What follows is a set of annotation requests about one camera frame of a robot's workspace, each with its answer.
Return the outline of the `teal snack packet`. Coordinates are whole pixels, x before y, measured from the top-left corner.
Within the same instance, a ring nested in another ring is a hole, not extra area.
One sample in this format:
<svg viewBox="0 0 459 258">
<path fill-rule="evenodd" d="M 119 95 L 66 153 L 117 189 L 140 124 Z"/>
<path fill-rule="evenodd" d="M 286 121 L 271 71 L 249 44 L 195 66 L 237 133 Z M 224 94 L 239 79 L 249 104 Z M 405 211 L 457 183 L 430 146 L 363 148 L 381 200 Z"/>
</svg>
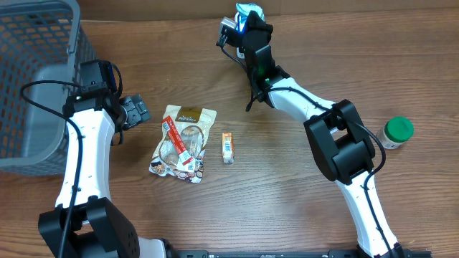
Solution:
<svg viewBox="0 0 459 258">
<path fill-rule="evenodd" d="M 255 11 L 257 15 L 265 21 L 264 11 L 260 6 L 254 3 L 236 3 L 236 14 L 235 21 L 237 23 L 237 30 L 242 32 L 245 27 L 245 23 L 251 11 Z"/>
</svg>

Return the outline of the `red white snack packet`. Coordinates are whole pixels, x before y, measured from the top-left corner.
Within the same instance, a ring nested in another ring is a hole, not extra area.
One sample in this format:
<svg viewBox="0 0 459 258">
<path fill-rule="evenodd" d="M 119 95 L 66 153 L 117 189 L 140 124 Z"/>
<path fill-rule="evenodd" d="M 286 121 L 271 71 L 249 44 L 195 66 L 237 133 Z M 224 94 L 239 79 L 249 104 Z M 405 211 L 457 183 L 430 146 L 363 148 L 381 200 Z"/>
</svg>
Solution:
<svg viewBox="0 0 459 258">
<path fill-rule="evenodd" d="M 202 107 L 168 105 L 161 121 L 163 137 L 157 145 L 149 171 L 200 183 L 204 154 L 217 112 Z"/>
</svg>

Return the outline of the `orange juice carton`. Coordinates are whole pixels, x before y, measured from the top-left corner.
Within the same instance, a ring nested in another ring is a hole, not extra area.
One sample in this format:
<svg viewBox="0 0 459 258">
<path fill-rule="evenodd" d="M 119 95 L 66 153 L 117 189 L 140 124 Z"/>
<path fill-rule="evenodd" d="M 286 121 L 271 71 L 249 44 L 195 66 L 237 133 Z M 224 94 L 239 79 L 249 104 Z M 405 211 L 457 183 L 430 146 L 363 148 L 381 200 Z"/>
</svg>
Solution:
<svg viewBox="0 0 459 258">
<path fill-rule="evenodd" d="M 225 164 L 231 164 L 234 158 L 234 143 L 231 133 L 222 134 L 222 158 Z"/>
</svg>

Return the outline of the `green lid jar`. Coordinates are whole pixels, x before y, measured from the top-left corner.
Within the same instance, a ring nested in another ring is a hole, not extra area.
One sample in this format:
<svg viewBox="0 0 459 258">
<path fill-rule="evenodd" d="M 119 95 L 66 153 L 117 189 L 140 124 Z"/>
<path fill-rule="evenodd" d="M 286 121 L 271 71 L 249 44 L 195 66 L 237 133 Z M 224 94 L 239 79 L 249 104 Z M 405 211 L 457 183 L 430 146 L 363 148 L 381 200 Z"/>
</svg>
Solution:
<svg viewBox="0 0 459 258">
<path fill-rule="evenodd" d="M 377 133 L 382 146 L 386 149 L 396 149 L 414 135 L 414 125 L 403 116 L 393 117 L 383 125 Z"/>
</svg>

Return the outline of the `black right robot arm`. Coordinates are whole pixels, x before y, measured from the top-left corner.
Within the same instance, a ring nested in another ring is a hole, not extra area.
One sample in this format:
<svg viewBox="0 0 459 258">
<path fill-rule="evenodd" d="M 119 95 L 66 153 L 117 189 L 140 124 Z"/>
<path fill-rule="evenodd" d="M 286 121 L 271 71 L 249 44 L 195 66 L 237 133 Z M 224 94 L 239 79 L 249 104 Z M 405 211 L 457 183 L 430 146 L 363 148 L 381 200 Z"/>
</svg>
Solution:
<svg viewBox="0 0 459 258">
<path fill-rule="evenodd" d="M 360 257 L 403 257 L 377 195 L 374 165 L 381 148 L 352 102 L 324 100 L 301 87 L 275 63 L 270 47 L 273 26 L 251 11 L 243 25 L 223 18 L 218 46 L 230 45 L 244 54 L 241 62 L 251 87 L 251 101 L 265 102 L 301 122 L 319 171 L 344 195 L 357 231 Z"/>
</svg>

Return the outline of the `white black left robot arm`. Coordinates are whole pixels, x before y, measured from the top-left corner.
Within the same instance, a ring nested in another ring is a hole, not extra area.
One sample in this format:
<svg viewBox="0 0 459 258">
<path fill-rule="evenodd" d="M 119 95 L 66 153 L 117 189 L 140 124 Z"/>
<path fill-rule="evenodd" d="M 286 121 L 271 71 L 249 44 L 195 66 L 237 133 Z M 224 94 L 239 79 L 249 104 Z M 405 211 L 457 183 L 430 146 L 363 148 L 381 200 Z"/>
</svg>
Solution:
<svg viewBox="0 0 459 258">
<path fill-rule="evenodd" d="M 65 177 L 55 209 L 39 216 L 39 233 L 55 257 L 178 257 L 165 239 L 145 239 L 110 197 L 115 134 L 150 119 L 142 98 L 123 97 L 111 62 L 80 65 L 82 80 L 62 107 L 68 133 Z"/>
</svg>

